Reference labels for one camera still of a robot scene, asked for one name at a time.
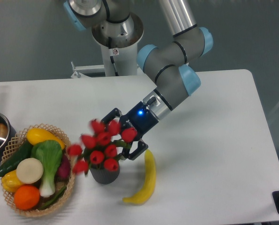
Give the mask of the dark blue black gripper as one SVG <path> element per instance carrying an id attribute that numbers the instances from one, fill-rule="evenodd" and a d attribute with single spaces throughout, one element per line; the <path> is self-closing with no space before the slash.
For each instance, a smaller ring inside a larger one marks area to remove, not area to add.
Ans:
<path id="1" fill-rule="evenodd" d="M 118 108 L 112 109 L 101 122 L 108 124 L 115 118 L 119 118 L 122 130 L 134 128 L 137 135 L 134 141 L 137 142 L 137 148 L 130 152 L 132 145 L 123 147 L 121 160 L 135 160 L 148 149 L 148 145 L 141 139 L 149 130 L 151 130 L 160 120 L 172 111 L 172 107 L 162 94 L 154 89 L 142 101 L 136 104 L 127 114 L 121 115 Z"/>

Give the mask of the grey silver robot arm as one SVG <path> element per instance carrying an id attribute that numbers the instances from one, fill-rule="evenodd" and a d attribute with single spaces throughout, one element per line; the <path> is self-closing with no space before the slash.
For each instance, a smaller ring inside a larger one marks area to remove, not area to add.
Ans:
<path id="1" fill-rule="evenodd" d="M 63 4 L 78 30 L 91 29 L 102 52 L 102 65 L 73 67 L 75 75 L 103 72 L 106 76 L 128 76 L 142 70 L 156 84 L 127 114 L 113 109 L 103 118 L 104 123 L 119 118 L 122 130 L 137 131 L 137 149 L 124 147 L 120 159 L 134 160 L 147 150 L 143 135 L 200 87 L 201 81 L 188 63 L 213 47 L 211 33 L 198 27 L 186 0 L 162 0 L 159 4 L 173 42 L 164 48 L 146 45 L 142 49 L 137 44 L 143 36 L 143 23 L 130 11 L 128 0 L 67 0 Z"/>

